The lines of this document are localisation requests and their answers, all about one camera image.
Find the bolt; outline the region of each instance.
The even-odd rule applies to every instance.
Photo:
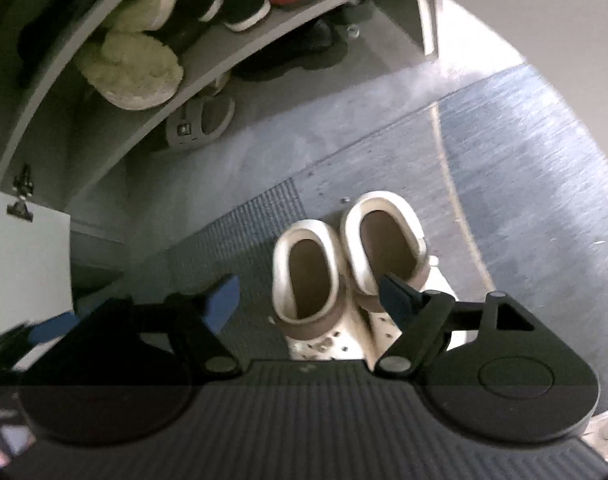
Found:
[[[351,25],[346,27],[346,35],[351,38],[351,40],[356,40],[359,38],[359,26],[351,23]]]
[[[403,374],[411,369],[411,362],[399,355],[389,355],[379,362],[379,367],[390,374]]]
[[[206,370],[214,374],[227,374],[237,368],[237,362],[232,357],[216,356],[206,361]]]

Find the gray floor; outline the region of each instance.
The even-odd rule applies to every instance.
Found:
[[[578,352],[608,408],[608,163],[523,67],[439,102],[449,166],[498,288]]]

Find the floor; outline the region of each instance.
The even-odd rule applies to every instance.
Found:
[[[448,34],[439,60],[425,61],[377,12],[335,67],[295,69],[270,82],[232,80],[226,92],[237,110],[219,142],[162,158],[134,150],[128,160],[132,264],[409,112],[523,61],[450,0],[440,20]]]

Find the gray shelf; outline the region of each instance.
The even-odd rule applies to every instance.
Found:
[[[23,92],[15,108],[14,117],[11,119],[8,129],[8,136],[5,139],[5,147],[0,156],[0,185],[4,180],[4,174],[21,137],[57,77],[84,41],[121,1],[98,0],[83,18],[71,23],[55,41],[31,81],[30,87]]]
[[[265,22],[241,34],[214,25],[183,54],[184,79],[180,88],[159,107],[133,112],[102,100],[74,128],[76,141],[71,143],[69,153],[66,203],[95,186],[155,126],[217,76],[271,41],[347,1],[318,0],[288,12],[273,9]]]

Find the white door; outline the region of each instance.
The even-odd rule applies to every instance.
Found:
[[[6,213],[14,202],[0,192],[0,333],[72,308],[70,217],[28,204],[27,222]]]

